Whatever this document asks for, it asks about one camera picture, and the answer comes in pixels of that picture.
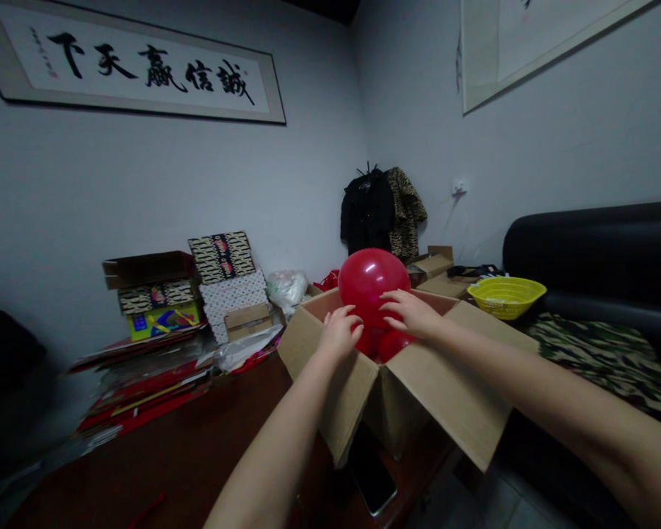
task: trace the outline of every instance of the framed painting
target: framed painting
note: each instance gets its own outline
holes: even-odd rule
[[[271,54],[55,1],[0,0],[0,95],[286,124]]]
[[[461,0],[463,113],[652,0]]]

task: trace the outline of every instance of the red balloon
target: red balloon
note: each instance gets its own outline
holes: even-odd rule
[[[384,335],[380,340],[380,360],[383,364],[392,360],[403,348],[416,341],[416,338],[396,329]]]
[[[362,336],[358,340],[358,343],[355,344],[355,349],[363,353],[365,356],[373,358],[380,347],[380,341],[386,334],[386,329],[378,329],[373,327],[368,327],[365,325],[365,328],[362,330]]]
[[[348,257],[338,276],[340,297],[345,305],[355,305],[355,314],[362,318],[365,326],[388,328],[383,320],[391,316],[401,317],[387,311],[380,311],[385,300],[380,296],[390,290],[410,290],[409,273],[402,262],[394,255],[379,248],[365,248]]]

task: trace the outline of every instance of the hand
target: hand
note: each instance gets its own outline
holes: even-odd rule
[[[421,301],[415,295],[405,290],[385,292],[380,299],[390,300],[380,307],[380,310],[396,312],[404,322],[393,317],[384,320],[398,331],[405,332],[416,338],[430,339],[443,323],[441,315],[433,310],[428,303]]]
[[[325,315],[323,333],[318,343],[319,353],[342,361],[353,350],[364,329],[359,316],[347,315],[354,308],[355,305],[346,305]]]

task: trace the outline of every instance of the yellow plastic basket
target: yellow plastic basket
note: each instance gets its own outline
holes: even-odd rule
[[[487,278],[468,288],[477,306],[500,320],[516,320],[546,294],[546,287],[521,278]]]

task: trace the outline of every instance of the framed calligraphy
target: framed calligraphy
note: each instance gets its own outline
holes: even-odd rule
[[[55,1],[0,0],[0,95],[286,124],[271,54]]]

